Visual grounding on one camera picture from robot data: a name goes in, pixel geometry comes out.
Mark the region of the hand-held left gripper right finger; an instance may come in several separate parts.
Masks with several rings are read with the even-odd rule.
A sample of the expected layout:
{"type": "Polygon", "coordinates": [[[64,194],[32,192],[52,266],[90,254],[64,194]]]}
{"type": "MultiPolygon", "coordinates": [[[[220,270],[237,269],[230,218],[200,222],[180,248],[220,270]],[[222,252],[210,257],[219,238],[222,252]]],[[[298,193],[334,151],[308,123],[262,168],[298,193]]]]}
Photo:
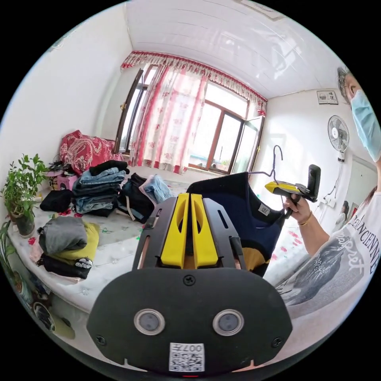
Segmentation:
{"type": "Polygon", "coordinates": [[[195,267],[215,267],[218,255],[202,196],[191,194],[190,206],[195,267]]]}

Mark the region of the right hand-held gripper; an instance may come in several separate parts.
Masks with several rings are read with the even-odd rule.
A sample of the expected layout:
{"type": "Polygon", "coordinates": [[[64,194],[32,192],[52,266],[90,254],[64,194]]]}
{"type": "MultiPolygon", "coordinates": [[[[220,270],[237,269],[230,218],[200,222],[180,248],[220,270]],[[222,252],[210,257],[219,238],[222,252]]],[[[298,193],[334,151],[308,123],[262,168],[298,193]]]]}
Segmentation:
{"type": "MultiPolygon", "coordinates": [[[[267,191],[269,191],[272,194],[287,196],[286,198],[290,197],[292,194],[296,194],[301,198],[303,198],[303,196],[306,195],[305,189],[303,187],[300,188],[296,184],[291,184],[287,182],[271,181],[265,185],[265,188],[267,191]]],[[[292,217],[291,211],[285,210],[285,212],[286,212],[286,217],[292,217]]]]}

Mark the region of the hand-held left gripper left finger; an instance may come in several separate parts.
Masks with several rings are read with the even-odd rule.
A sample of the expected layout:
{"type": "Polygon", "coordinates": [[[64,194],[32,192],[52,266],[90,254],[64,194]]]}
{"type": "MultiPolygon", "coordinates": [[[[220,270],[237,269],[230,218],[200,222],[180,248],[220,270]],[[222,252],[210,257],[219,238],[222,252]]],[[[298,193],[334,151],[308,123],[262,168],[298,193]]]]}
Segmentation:
{"type": "Polygon", "coordinates": [[[187,241],[189,193],[179,194],[175,200],[167,231],[161,262],[166,267],[183,267],[187,241]]]}

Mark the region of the person's right hand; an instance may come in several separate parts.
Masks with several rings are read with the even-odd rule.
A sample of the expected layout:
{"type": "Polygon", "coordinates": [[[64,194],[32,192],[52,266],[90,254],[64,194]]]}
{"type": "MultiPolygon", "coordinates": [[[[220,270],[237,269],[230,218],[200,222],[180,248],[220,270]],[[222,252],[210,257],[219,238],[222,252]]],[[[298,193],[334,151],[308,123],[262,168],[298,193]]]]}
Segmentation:
{"type": "Polygon", "coordinates": [[[291,211],[291,216],[297,221],[299,226],[307,224],[312,217],[312,211],[308,202],[296,194],[286,198],[283,207],[285,210],[291,211]]]}

